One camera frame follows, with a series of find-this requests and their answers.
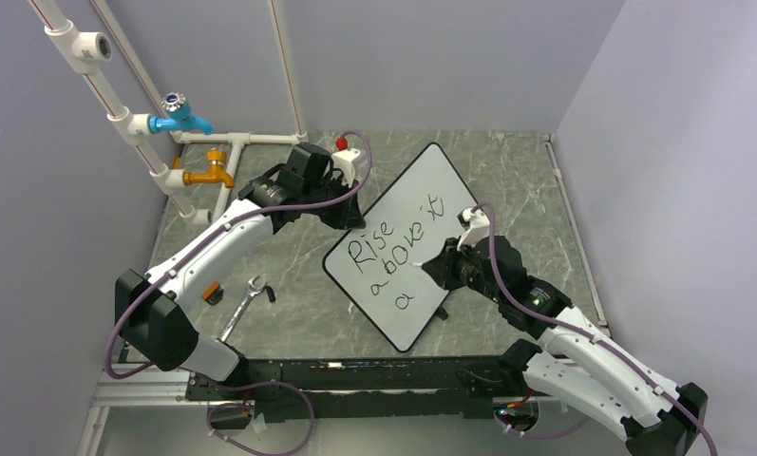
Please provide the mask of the white whiteboard black frame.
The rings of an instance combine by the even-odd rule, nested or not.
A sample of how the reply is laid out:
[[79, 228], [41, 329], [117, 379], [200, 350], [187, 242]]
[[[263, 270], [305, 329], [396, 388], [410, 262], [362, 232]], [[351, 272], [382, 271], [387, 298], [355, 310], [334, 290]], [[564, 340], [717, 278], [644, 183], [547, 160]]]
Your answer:
[[427, 144], [323, 257], [323, 269], [398, 352], [408, 352], [448, 292], [419, 265], [464, 229], [477, 201], [451, 159]]

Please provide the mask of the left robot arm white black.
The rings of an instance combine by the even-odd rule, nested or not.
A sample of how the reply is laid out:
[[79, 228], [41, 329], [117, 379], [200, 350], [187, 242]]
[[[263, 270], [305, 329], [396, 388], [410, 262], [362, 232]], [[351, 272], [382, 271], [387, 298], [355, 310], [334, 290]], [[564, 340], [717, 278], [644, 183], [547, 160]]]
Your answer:
[[237, 398], [251, 381], [249, 360], [219, 337], [200, 333], [188, 316], [192, 305], [245, 254], [304, 214], [335, 230], [365, 227], [357, 193], [371, 168], [368, 149], [295, 145], [286, 161], [250, 180], [180, 251], [146, 273], [119, 276], [113, 334], [160, 370], [201, 374], [220, 396]]

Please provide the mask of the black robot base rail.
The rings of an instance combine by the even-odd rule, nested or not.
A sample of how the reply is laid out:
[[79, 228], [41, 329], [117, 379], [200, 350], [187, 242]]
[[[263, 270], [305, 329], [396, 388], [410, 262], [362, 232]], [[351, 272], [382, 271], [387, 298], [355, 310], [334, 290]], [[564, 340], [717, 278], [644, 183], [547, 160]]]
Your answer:
[[496, 355], [261, 359], [252, 391], [191, 374], [185, 397], [208, 405], [245, 403], [269, 424], [289, 420], [457, 415], [490, 419], [528, 388], [502, 372]]

